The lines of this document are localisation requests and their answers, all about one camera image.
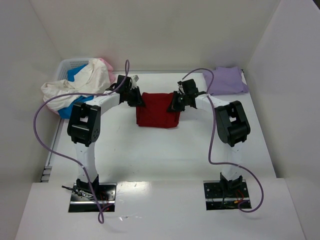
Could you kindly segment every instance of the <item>white cloth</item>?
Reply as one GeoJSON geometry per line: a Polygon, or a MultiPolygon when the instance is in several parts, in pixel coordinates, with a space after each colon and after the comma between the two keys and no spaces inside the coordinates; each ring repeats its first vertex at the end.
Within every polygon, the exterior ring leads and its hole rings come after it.
{"type": "MultiPolygon", "coordinates": [[[[47,101],[55,96],[68,93],[101,94],[110,85],[107,66],[101,60],[92,58],[87,66],[74,75],[73,82],[66,79],[46,82],[42,85],[41,90],[44,94],[43,100],[47,101]]],[[[54,111],[58,111],[69,107],[80,96],[88,97],[84,94],[62,96],[48,102],[47,106],[54,111]]]]}

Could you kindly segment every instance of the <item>purple cloth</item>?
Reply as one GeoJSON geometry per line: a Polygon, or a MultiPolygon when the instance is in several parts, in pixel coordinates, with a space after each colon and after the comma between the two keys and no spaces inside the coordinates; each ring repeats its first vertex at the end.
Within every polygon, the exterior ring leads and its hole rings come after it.
{"type": "MultiPolygon", "coordinates": [[[[241,70],[237,66],[232,68],[218,66],[213,73],[214,80],[208,92],[210,95],[230,95],[249,92],[248,86],[242,82],[241,70]]],[[[209,86],[212,75],[208,71],[204,71],[202,74],[206,86],[209,86]]]]}

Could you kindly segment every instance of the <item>white wall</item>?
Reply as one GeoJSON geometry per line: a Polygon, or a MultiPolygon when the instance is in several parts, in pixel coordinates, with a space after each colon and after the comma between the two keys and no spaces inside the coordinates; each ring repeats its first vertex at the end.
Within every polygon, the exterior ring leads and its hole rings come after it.
{"type": "Polygon", "coordinates": [[[246,70],[276,172],[308,240],[320,223],[320,10],[282,0],[246,70]]]}
{"type": "MultiPolygon", "coordinates": [[[[48,155],[32,128],[40,87],[61,58],[28,1],[0,0],[0,33],[0,239],[12,240],[48,155]]],[[[50,143],[57,116],[44,112],[38,126],[50,143]]]]}
{"type": "Polygon", "coordinates": [[[62,58],[118,70],[244,68],[279,0],[30,0],[62,58]]]}

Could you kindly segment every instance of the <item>white plastic basket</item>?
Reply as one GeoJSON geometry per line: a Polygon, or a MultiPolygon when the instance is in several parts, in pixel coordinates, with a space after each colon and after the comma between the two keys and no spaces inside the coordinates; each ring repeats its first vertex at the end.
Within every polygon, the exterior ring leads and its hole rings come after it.
{"type": "Polygon", "coordinates": [[[60,62],[53,80],[59,81],[62,79],[68,79],[68,70],[88,64],[90,59],[92,59],[92,57],[70,58],[63,60],[60,62]]]}

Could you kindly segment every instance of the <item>red towel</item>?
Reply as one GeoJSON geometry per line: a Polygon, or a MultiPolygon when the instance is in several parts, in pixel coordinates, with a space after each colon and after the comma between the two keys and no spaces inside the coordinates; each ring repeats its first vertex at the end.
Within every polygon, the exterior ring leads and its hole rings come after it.
{"type": "Polygon", "coordinates": [[[173,98],[172,93],[142,94],[145,106],[136,107],[136,124],[139,127],[175,128],[178,126],[180,112],[167,112],[173,98]]]}

